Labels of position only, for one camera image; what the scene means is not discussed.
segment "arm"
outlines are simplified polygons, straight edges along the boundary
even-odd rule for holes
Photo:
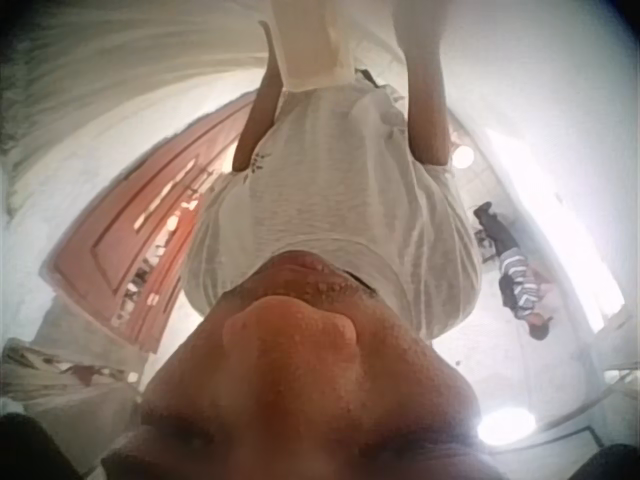
[[[258,143],[274,125],[278,101],[282,93],[282,76],[280,75],[278,60],[273,48],[271,31],[267,23],[261,22],[260,25],[267,37],[269,60],[267,61],[267,70],[258,88],[256,99],[251,107],[251,112],[249,112],[249,118],[247,118],[244,130],[240,134],[238,146],[233,155],[234,172],[243,172],[249,168],[251,157]]]
[[[446,3],[399,0],[394,18],[409,78],[409,148],[423,165],[449,163],[449,124],[440,63]]]

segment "hand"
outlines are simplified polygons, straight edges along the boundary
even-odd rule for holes
[[[395,0],[393,26],[406,54],[439,48],[449,0]]]
[[[264,30],[264,36],[267,39],[267,47],[269,50],[269,57],[267,60],[267,70],[265,72],[266,76],[280,76],[280,66],[278,65],[278,58],[276,56],[276,50],[273,46],[273,36],[271,35],[271,27],[265,21],[258,22]]]

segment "ceiling light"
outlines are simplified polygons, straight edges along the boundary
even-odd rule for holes
[[[524,408],[503,408],[486,415],[478,426],[478,436],[489,445],[507,445],[536,428],[535,417]]]
[[[466,145],[459,145],[451,156],[451,161],[453,166],[456,168],[467,168],[469,167],[476,158],[476,154],[473,151],[473,148],[467,147]]]

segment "black pants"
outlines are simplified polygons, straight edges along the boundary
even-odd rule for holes
[[[498,257],[512,248],[520,247],[507,226],[498,219],[497,215],[481,211],[478,212],[476,218],[480,222],[480,225],[482,225],[487,237],[489,237],[495,245],[496,255],[498,255]]]

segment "wooden door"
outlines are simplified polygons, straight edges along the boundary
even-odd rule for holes
[[[155,351],[180,291],[199,195],[233,154],[254,97],[195,122],[100,195],[48,262],[54,288],[87,317]],[[167,222],[177,224],[168,230]],[[163,235],[170,241],[158,247]],[[164,250],[150,261],[153,248]]]

